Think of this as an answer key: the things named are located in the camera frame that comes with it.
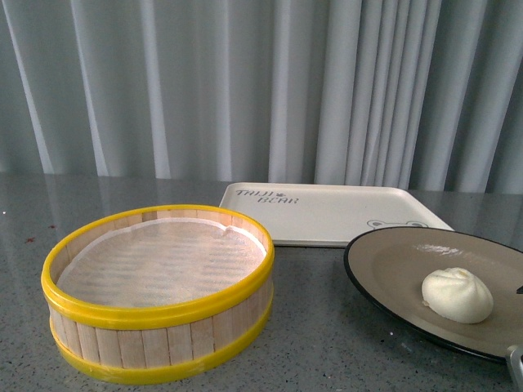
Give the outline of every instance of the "white curtain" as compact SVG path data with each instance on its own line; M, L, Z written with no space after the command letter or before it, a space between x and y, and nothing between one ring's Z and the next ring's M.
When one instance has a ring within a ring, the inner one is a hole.
M523 2L2 0L0 172L523 194Z

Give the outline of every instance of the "steamed bun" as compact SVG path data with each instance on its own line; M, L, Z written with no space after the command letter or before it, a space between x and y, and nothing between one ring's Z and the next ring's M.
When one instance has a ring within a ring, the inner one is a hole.
M490 290L463 268L448 268L429 274L422 284L423 304L446 319L458 323L479 323L494 308Z

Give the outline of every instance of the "yellow rim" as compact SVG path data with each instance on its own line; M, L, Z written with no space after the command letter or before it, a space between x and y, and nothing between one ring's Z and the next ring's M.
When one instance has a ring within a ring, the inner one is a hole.
M52 325L52 321L50 320L51 333L55 337L56 344L58 345L60 353L64 359L71 366L88 376L117 384L160 384L163 382L181 380L182 378L206 372L209 369L221 365L225 361L233 358L240 351L244 350L254 341L254 339L256 339L265 327L272 307L273 294L274 291L270 295L269 305L267 306L265 313L260 317L257 323L248 329L240 338L212 354L171 366L152 367L149 369L124 369L120 367L102 366L99 363L93 363L79 358L62 345L56 337L56 332Z
M105 223L116 221L127 216L176 209L193 209L201 211L224 212L237 216L255 225L268 239L268 249L265 259L246 278L234 285L210 296L187 301L175 305L155 306L150 308L121 308L116 306L96 305L76 299L61 291L51 279L51 265L56 256L78 236L85 234ZM89 225L74 231L62 239L47 256L42 269L42 289L49 305L68 319L93 327L122 330L152 329L174 327L206 319L214 314L237 305L251 296L269 278L274 261L274 245L267 230L254 219L220 207L200 206L191 204L147 207L96 220Z

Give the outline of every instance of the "steamer basket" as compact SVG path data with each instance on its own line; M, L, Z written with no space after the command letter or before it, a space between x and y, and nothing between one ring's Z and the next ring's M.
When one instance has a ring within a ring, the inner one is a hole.
M257 238L265 255L237 283L170 305L98 305L58 287L66 267L100 236L162 218L197 218L245 230ZM173 205L109 216L74 231L45 260L42 289L51 333L69 364L104 381L156 384L193 376L231 359L262 331L272 305L273 260L269 233L253 219L224 208Z

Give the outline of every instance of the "gray speckled countertop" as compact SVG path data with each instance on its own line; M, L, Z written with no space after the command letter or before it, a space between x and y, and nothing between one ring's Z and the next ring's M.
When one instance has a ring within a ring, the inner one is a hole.
M71 231L159 204L218 205L227 183L0 174L0 390L513 390L506 367L434 345L351 284L343 249L277 247L273 311L261 335L221 366L173 383L115 385L59 355L42 263ZM523 249L523 197L412 191L457 231Z

